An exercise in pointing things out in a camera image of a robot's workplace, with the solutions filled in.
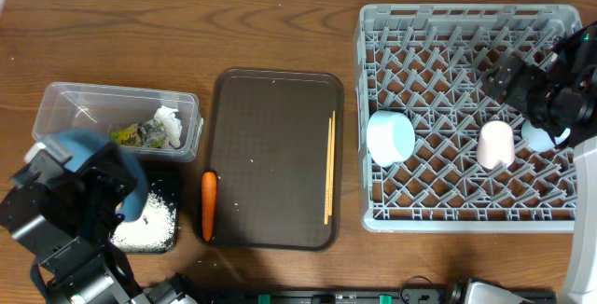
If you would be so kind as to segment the dark blue plate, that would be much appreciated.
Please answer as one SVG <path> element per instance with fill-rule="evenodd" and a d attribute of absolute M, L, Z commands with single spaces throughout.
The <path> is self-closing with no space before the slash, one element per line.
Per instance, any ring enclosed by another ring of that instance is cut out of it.
<path fill-rule="evenodd" d="M 124 216 L 125 222 L 134 222 L 142 216 L 149 186 L 146 174 L 133 153 L 117 145 L 106 134 L 86 129 L 58 131 L 51 137 L 71 154 L 64 164 L 66 170 L 79 173 L 91 164 L 109 161 L 123 174 L 133 178 L 136 186 L 123 200 L 118 214 Z"/>

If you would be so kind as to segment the light blue cup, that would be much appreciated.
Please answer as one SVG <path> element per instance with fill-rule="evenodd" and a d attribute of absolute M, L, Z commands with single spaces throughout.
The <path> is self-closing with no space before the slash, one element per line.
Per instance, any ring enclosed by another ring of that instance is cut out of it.
<path fill-rule="evenodd" d="M 551 140 L 544 130 L 534 127 L 529 120 L 526 120 L 521 127 L 521 138 L 527 142 L 527 146 L 531 150 L 539 153 L 549 151 L 560 145 L 569 135 L 570 130 L 565 129 L 560 136 Z"/>

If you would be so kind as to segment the pink cup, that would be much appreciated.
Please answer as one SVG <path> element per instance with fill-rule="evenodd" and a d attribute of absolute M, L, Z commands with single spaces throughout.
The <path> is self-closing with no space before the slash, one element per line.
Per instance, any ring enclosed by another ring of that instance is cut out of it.
<path fill-rule="evenodd" d="M 485 123 L 479 132 L 477 162 L 485 169 L 508 167 L 514 162 L 514 134 L 512 128 L 500 120 Z"/>

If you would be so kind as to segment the white rice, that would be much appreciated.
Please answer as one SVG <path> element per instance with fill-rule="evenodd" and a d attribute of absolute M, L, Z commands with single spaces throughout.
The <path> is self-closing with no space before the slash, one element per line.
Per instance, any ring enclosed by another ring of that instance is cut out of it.
<path fill-rule="evenodd" d="M 175 242 L 176 204 L 150 192 L 139 219 L 121 223 L 111 242 L 127 254 L 163 254 Z"/>

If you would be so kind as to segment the yellow-green snack wrapper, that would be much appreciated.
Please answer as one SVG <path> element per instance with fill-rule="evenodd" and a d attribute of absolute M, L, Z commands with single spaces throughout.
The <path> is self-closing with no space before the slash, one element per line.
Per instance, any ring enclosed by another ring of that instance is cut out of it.
<path fill-rule="evenodd" d="M 142 137 L 139 134 L 137 124 L 132 124 L 127 128 L 110 133 L 110 138 L 118 145 L 141 147 Z"/>

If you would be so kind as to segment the orange carrot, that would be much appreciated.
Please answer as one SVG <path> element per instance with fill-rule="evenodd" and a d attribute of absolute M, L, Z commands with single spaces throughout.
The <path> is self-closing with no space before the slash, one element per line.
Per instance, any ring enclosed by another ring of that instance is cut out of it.
<path fill-rule="evenodd" d="M 206 172 L 201 179 L 201 231 L 203 239 L 209 242 L 214 236 L 217 176 Z"/>

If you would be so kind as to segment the wooden chopstick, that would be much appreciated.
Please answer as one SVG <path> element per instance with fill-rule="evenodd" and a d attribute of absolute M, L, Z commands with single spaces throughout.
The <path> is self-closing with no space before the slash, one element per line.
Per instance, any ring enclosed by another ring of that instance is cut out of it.
<path fill-rule="evenodd" d="M 335 124 L 336 124 L 336 111 L 332 112 L 332 118 L 330 119 L 330 163 L 329 163 L 329 195 L 328 195 L 328 218 L 333 215 L 333 194 L 334 194 L 334 164 L 335 164 Z"/>
<path fill-rule="evenodd" d="M 328 119 L 327 144 L 326 144 L 326 189 L 325 189 L 325 210 L 324 210 L 324 224 L 328 224 L 328 195 L 329 195 L 329 176 L 330 176 L 330 157 L 331 157 L 331 128 L 332 118 Z"/>

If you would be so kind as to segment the foil wrapper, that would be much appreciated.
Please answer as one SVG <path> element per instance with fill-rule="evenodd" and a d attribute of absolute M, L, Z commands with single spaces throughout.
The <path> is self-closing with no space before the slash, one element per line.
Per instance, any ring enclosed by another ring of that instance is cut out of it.
<path fill-rule="evenodd" d="M 156 117 L 137 126 L 141 147 L 163 148 L 168 143 L 168 132 L 164 124 Z"/>

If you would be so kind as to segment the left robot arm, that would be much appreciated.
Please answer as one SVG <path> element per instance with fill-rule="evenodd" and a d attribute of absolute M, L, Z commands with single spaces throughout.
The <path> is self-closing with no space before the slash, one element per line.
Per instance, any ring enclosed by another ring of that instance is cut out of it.
<path fill-rule="evenodd" d="M 136 282 L 110 237 L 123 218 L 116 207 L 135 188 L 121 152 L 106 144 L 75 172 L 70 154 L 38 151 L 11 178 L 1 225 L 35 259 L 30 278 L 47 303 L 189 303 L 176 274 L 152 287 Z"/>

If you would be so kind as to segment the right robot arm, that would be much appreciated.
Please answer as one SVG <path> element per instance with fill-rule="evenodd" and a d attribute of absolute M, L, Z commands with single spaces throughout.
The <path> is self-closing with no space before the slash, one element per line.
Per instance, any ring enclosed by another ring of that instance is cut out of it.
<path fill-rule="evenodd" d="M 576 219 L 560 303 L 596 301 L 596 23 L 560 38 L 545 71 L 510 57 L 481 79 L 484 92 L 507 104 L 550 138 L 570 131 Z"/>

